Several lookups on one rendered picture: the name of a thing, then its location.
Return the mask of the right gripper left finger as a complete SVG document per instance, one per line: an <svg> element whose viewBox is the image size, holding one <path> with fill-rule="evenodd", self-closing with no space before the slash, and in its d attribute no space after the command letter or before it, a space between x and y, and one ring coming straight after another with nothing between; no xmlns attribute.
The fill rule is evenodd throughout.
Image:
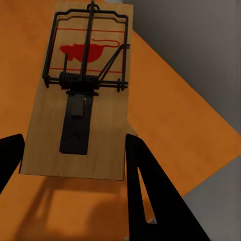
<svg viewBox="0 0 241 241"><path fill-rule="evenodd" d="M0 194L24 155L22 134L0 139Z"/></svg>

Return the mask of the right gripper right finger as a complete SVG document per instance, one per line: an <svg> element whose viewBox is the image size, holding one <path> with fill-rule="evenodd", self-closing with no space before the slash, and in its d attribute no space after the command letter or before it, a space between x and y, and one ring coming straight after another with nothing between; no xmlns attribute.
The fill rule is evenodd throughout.
<svg viewBox="0 0 241 241"><path fill-rule="evenodd" d="M157 223L145 218L140 169ZM210 241L146 143L126 135L130 241Z"/></svg>

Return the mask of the mousetrap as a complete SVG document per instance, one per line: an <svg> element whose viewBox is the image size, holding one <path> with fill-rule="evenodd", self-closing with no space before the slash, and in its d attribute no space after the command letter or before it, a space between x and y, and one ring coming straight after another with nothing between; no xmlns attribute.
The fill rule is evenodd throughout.
<svg viewBox="0 0 241 241"><path fill-rule="evenodd" d="M127 134L132 134L134 136L138 135L138 133L133 129L133 127L130 124L127 125Z"/></svg>
<svg viewBox="0 0 241 241"><path fill-rule="evenodd" d="M56 1L19 174L124 181L133 5Z"/></svg>

